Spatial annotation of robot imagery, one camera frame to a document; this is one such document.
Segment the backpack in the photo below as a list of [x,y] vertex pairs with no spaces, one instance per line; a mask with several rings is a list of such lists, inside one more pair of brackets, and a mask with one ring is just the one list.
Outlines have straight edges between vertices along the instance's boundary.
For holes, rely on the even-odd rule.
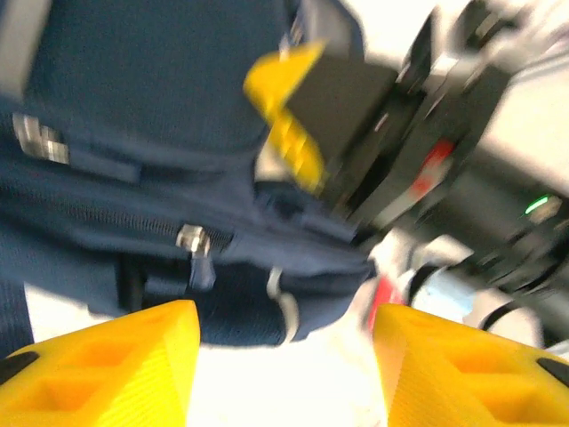
[[343,314],[373,264],[295,183],[255,181],[268,128],[242,87],[284,44],[332,35],[361,57],[339,2],[3,0],[0,13],[2,280],[112,316],[189,298],[215,344],[300,340]]

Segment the zipper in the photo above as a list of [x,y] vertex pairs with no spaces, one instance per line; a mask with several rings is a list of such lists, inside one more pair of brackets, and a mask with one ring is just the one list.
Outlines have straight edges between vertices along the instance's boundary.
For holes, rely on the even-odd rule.
[[45,211],[60,214],[77,222],[114,226],[144,235],[172,241],[196,256],[207,256],[211,250],[223,251],[233,240],[233,234],[210,227],[175,222],[150,215],[133,214],[90,205],[79,199],[61,197],[55,192],[28,189],[23,185],[0,182],[0,197],[17,199],[24,204],[41,206]]

